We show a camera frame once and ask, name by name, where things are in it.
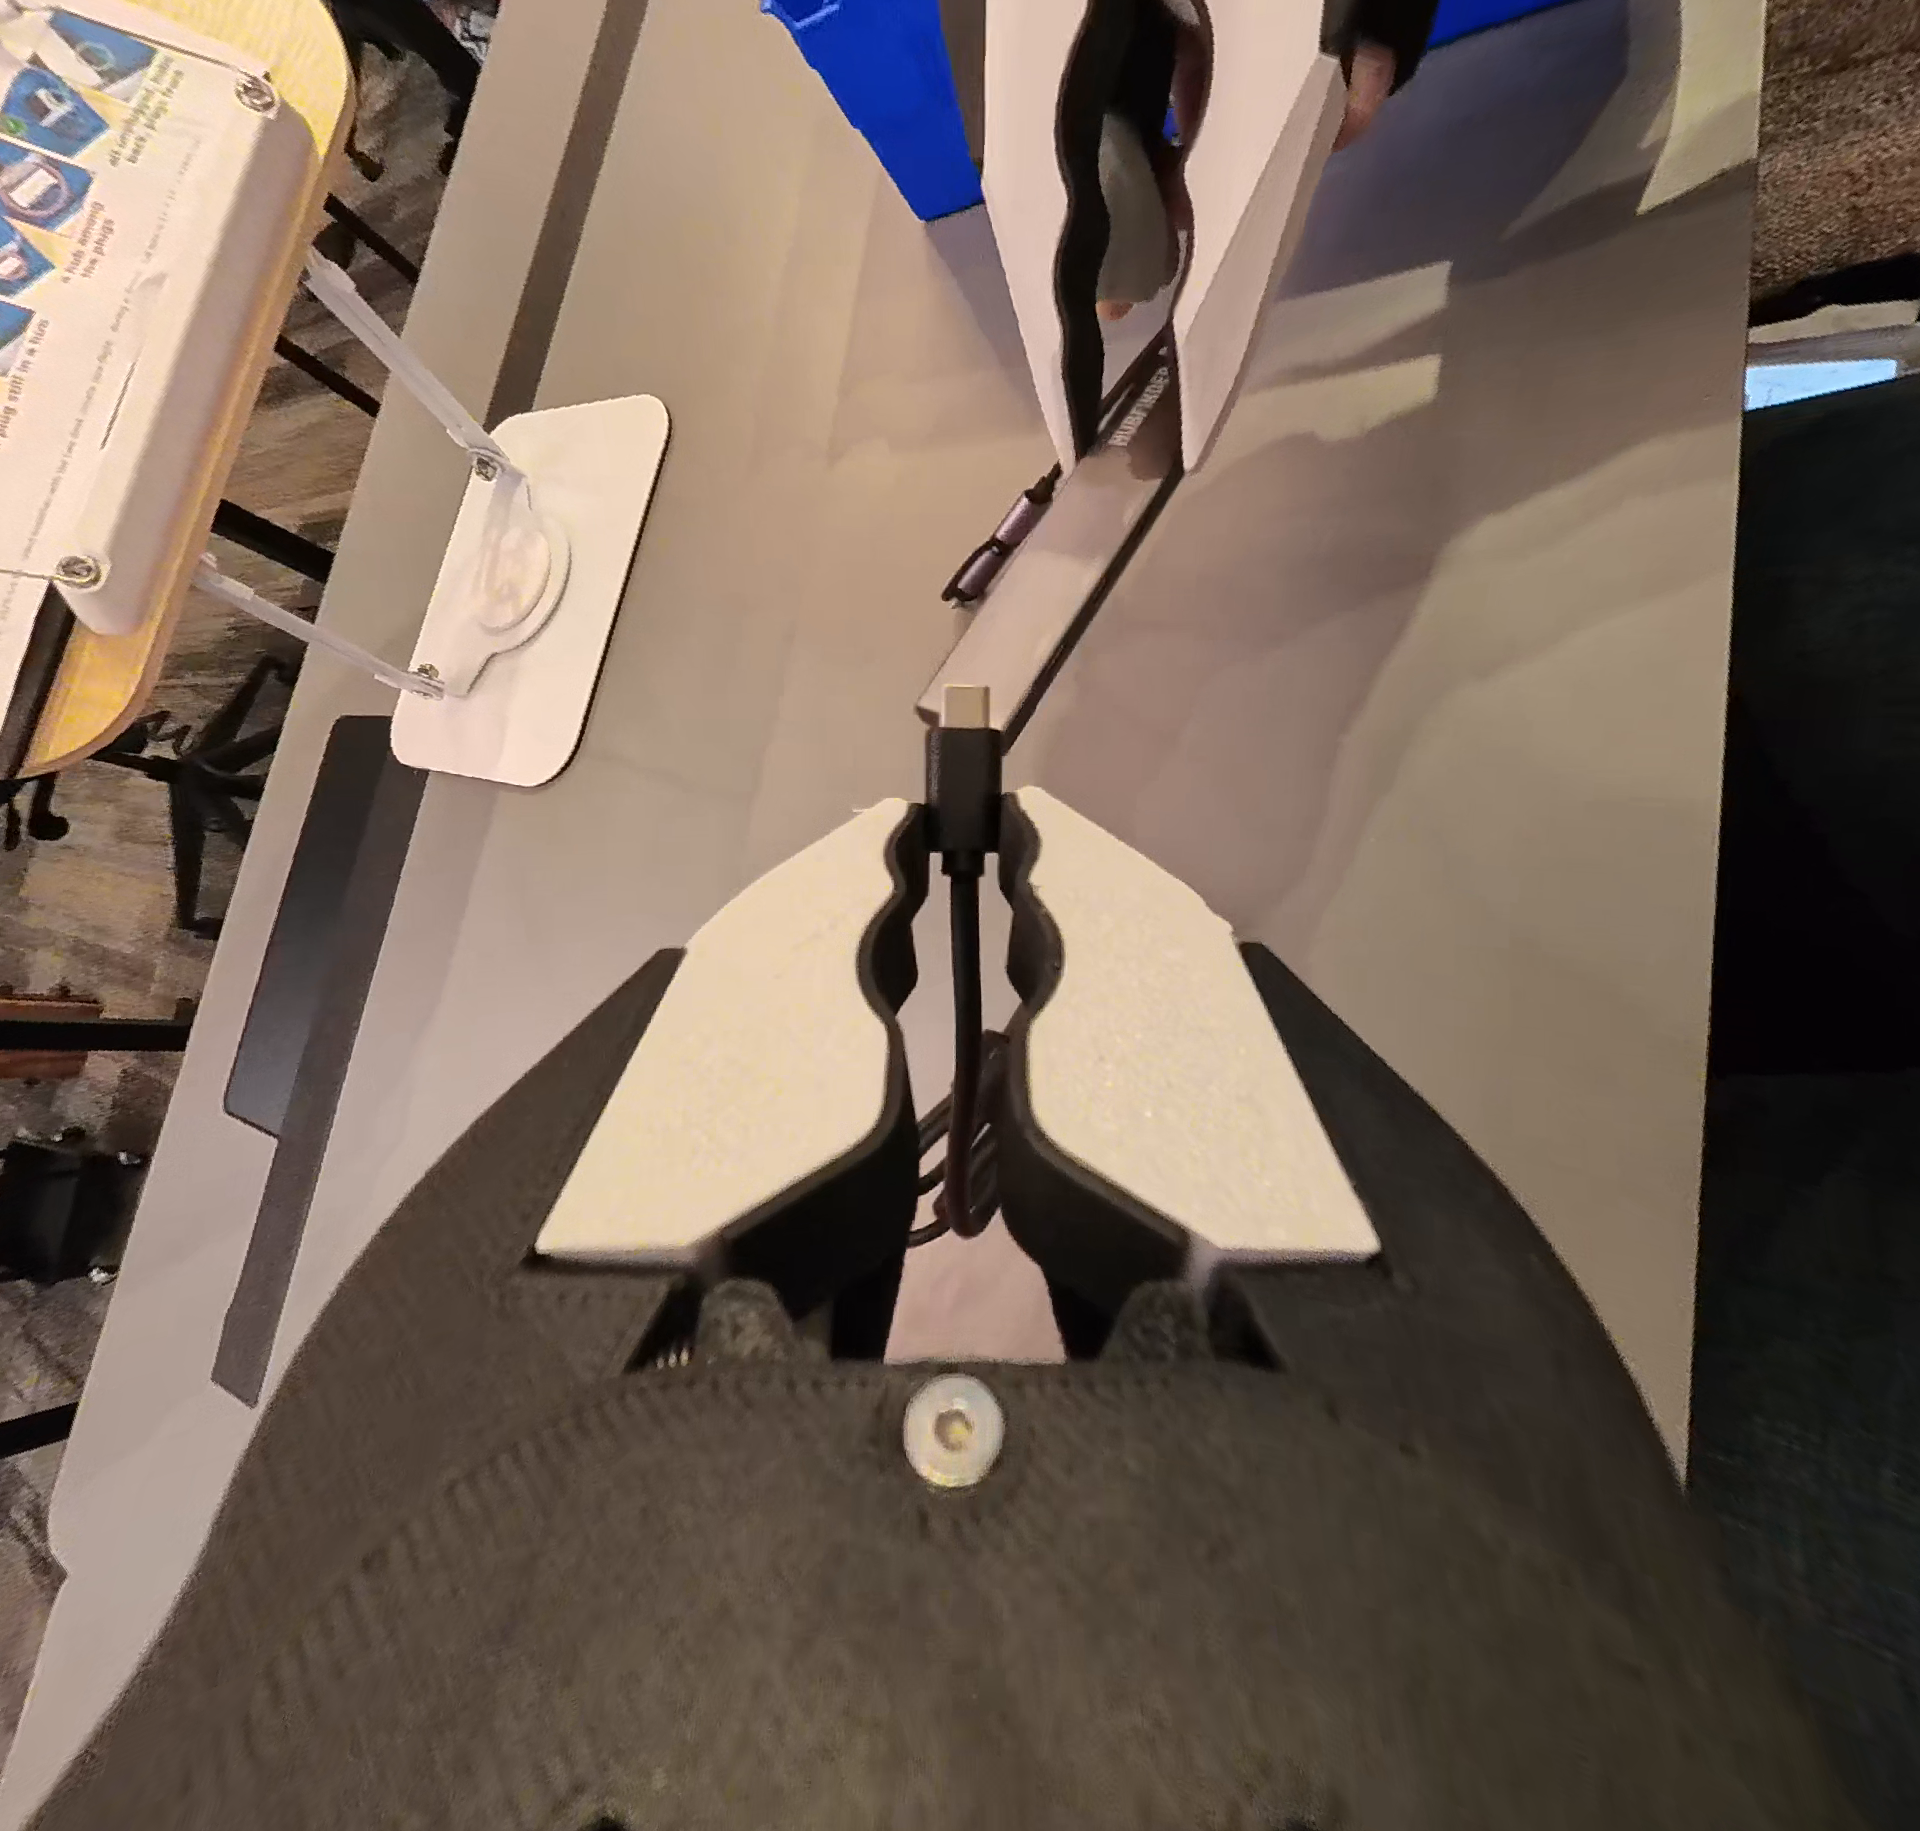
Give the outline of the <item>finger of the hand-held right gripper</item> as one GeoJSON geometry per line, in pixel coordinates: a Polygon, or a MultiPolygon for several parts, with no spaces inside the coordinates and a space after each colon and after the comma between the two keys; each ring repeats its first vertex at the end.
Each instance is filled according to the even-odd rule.
{"type": "Polygon", "coordinates": [[[1305,197],[1343,113],[1326,0],[1191,0],[1207,103],[1181,153],[1181,282],[1170,364],[1181,475],[1199,475],[1247,364],[1272,282],[1305,228],[1305,197]]]}
{"type": "Polygon", "coordinates": [[[1098,127],[1118,113],[1170,168],[1166,0],[986,0],[979,184],[1014,292],[1022,364],[1058,464],[1082,464],[1102,413],[1098,127]]]}

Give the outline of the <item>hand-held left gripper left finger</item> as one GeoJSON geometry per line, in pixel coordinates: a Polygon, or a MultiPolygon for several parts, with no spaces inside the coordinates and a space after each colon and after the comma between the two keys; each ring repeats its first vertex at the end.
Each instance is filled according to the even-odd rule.
{"type": "Polygon", "coordinates": [[[825,1319],[832,1356],[885,1356],[915,1216],[915,908],[921,807],[877,799],[697,926],[534,1269],[770,1285],[790,1319],[825,1319]]]}

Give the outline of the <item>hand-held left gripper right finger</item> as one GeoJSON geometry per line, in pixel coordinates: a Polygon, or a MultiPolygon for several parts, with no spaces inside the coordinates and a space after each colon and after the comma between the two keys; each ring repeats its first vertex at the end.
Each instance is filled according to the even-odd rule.
{"type": "Polygon", "coordinates": [[[1379,1226],[1272,1021],[1247,949],[1170,866],[1049,789],[1002,799],[1014,1021],[1002,1226],[1067,1363],[1127,1302],[1199,1330],[1247,1276],[1379,1269],[1379,1226]]]}

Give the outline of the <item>blue plastic bin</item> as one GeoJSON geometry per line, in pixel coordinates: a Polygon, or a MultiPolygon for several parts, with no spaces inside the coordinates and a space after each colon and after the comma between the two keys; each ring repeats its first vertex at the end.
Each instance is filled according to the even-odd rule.
{"type": "MultiPolygon", "coordinates": [[[[1568,0],[1437,0],[1452,44],[1568,0]]],[[[760,0],[915,222],[979,208],[979,168],[947,62],[939,0],[760,0]]]]}

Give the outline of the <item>long silver usb hub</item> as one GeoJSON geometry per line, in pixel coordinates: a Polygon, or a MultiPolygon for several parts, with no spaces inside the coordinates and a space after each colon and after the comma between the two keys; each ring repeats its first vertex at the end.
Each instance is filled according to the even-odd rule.
{"type": "Polygon", "coordinates": [[[1049,502],[1018,497],[1014,540],[990,533],[951,583],[961,637],[915,699],[921,728],[939,724],[951,686],[986,686],[986,724],[1014,745],[1174,484],[1181,393],[1170,335],[1162,335],[1113,384],[1092,452],[1053,475],[1049,502]]]}

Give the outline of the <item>person's right hand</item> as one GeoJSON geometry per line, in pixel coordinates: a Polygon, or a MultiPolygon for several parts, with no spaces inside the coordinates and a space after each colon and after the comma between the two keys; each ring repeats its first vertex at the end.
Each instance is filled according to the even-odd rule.
{"type": "MultiPolygon", "coordinates": [[[[1360,42],[1343,67],[1343,113],[1333,130],[1333,153],[1375,130],[1379,106],[1397,92],[1397,53],[1360,42]]],[[[1118,323],[1138,302],[1162,299],[1174,270],[1174,228],[1166,206],[1166,182],[1147,158],[1147,142],[1130,118],[1102,113],[1098,127],[1098,197],[1111,216],[1111,244],[1098,260],[1098,323],[1118,323]]]]}

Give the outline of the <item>white document stand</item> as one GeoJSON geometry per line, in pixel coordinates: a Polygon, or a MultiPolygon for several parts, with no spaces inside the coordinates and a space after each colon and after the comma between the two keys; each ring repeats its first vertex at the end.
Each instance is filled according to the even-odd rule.
{"type": "Polygon", "coordinates": [[[665,467],[655,393],[486,426],[316,254],[321,133],[247,44],[141,0],[5,0],[5,710],[34,631],[135,643],[219,598],[398,696],[395,759],[553,785],[588,732],[665,467]],[[411,660],[273,608],[216,502],[290,292],[465,457],[411,660]]]}

